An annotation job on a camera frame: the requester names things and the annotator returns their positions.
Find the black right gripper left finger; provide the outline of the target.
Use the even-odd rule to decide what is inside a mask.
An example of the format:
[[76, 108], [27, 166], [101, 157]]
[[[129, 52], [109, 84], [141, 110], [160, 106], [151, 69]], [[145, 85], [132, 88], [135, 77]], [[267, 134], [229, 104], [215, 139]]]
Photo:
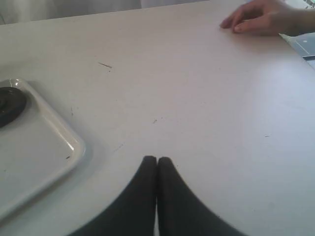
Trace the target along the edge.
[[121, 194], [72, 236], [153, 236], [156, 215], [157, 159], [145, 156]]

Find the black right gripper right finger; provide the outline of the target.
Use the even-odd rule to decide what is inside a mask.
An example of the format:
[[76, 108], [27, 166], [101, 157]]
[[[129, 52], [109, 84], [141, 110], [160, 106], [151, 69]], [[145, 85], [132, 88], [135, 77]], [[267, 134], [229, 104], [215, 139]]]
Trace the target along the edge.
[[157, 215], [161, 236], [242, 236], [189, 189], [172, 160], [157, 163]]

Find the bare human hand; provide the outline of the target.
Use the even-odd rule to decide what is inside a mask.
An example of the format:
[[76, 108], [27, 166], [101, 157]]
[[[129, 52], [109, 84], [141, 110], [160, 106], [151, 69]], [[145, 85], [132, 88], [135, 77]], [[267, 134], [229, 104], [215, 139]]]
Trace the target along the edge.
[[291, 7], [283, 0], [252, 0], [235, 9], [220, 27], [236, 34], [295, 37], [315, 31], [315, 10]]

